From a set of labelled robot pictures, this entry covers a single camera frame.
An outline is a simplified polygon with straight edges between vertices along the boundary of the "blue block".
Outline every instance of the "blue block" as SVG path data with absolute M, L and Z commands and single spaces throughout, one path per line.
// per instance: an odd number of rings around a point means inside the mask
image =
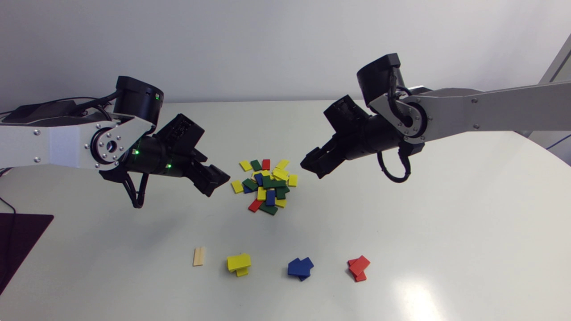
M 263 179 L 264 179 L 264 175 L 260 174 L 256 174 L 254 175 L 254 178 L 256 178 L 256 182 L 258 182 L 258 186 L 262 186 L 264 185 Z
M 306 264 L 301 263 L 300 259 L 297 258 L 291 261 L 287 266 L 287 274 L 294 276 L 309 276 L 309 269 Z
M 301 260 L 301 263 L 306 266 L 308 269 L 313 267 L 313 262 L 311 262 L 311 260 L 309 258 L 305 258 L 303 260 Z
M 276 191 L 266 192 L 266 206 L 276 206 Z

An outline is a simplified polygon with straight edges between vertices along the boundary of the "white wall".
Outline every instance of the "white wall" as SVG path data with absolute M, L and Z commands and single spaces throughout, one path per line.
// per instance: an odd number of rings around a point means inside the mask
M 569 0 L 2 0 L 0 110 L 113 91 L 167 102 L 360 98 L 359 68 L 398 52 L 408 85 L 537 83 Z

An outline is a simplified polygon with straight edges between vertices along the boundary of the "metal frame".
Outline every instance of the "metal frame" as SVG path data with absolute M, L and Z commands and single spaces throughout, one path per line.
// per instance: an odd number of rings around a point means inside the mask
M 101 121 L 72 126 L 42 127 L 34 125 L 0 125 L 0 167 L 55 164 L 67 167 L 111 170 L 119 164 L 115 161 L 149 129 L 152 123 L 134 116 L 121 125 Z M 109 164 L 97 162 L 91 153 L 91 141 L 101 129 L 97 140 L 99 156 L 108 153 Z M 114 153 L 106 149 L 115 141 Z
M 409 143 L 423 143 L 465 131 L 571 130 L 566 117 L 570 101 L 571 81 L 487 92 L 442 89 L 397 101 L 399 109 L 413 119 L 408 127 L 392 114 L 386 96 L 369 106 Z

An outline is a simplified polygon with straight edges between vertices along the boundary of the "pile of colored blocks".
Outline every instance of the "pile of colored blocks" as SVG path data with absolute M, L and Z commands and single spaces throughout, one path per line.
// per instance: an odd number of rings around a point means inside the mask
M 244 171 L 251 171 L 252 176 L 243 182 L 235 180 L 232 182 L 234 193 L 244 192 L 245 194 L 256 192 L 256 199 L 248 207 L 252 212 L 258 209 L 275 215 L 278 207 L 284 208 L 287 204 L 286 194 L 289 187 L 297 187 L 297 175 L 289 174 L 285 170 L 289 161 L 282 159 L 270 172 L 270 160 L 264 159 L 262 164 L 256 159 L 251 162 L 243 160 L 240 166 Z

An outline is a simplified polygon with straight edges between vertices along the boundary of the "stack of yellow blocks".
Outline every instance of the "stack of yellow blocks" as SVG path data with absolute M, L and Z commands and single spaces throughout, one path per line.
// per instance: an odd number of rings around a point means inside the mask
M 226 259 L 228 260 L 228 271 L 230 273 L 236 272 L 238 278 L 247 275 L 248 267 L 252 265 L 250 256 L 246 253 L 229 256 Z

